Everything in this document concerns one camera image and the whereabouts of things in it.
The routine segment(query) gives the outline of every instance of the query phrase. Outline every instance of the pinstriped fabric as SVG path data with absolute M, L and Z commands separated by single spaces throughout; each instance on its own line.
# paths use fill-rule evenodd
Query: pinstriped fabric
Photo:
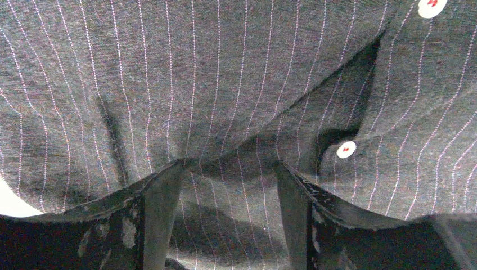
M 471 5 L 8 0 L 0 172 L 62 212 L 187 158 L 169 256 L 190 269 L 289 268 L 276 159 L 392 217 L 474 212 Z

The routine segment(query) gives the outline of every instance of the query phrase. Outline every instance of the shirt button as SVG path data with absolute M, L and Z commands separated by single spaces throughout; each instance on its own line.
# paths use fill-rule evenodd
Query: shirt button
M 447 0 L 421 0 L 419 2 L 419 16 L 430 19 L 434 18 L 444 9 Z
M 342 144 L 336 154 L 338 155 L 338 157 L 345 159 L 345 158 L 348 158 L 350 155 L 352 155 L 355 150 L 356 150 L 356 143 L 349 141 Z

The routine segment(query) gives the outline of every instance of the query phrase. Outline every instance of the button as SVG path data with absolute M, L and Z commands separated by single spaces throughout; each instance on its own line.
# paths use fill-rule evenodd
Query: button
M 356 150 L 356 143 L 349 141 L 342 144 L 336 154 L 338 155 L 338 157 L 345 159 L 349 157 L 350 155 L 352 155 L 355 150 Z
M 444 9 L 447 0 L 421 0 L 417 13 L 425 19 L 434 18 Z

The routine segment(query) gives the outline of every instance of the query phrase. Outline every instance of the garment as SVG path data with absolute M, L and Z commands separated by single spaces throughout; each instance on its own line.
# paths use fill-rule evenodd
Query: garment
M 4 1 L 0 173 L 61 213 L 185 159 L 187 269 L 290 267 L 277 160 L 393 218 L 474 213 L 477 10 L 421 2 Z

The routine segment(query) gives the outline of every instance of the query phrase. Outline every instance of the white surface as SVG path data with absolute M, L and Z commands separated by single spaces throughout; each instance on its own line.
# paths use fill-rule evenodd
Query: white surface
M 43 213 L 16 196 L 0 175 L 0 214 L 23 218 Z
M 338 155 L 338 157 L 345 159 L 350 157 L 355 150 L 356 150 L 356 143 L 349 141 L 342 144 L 340 148 L 338 149 L 338 151 L 336 152 L 336 154 Z
M 421 0 L 418 13 L 425 19 L 434 18 L 445 8 L 447 0 Z

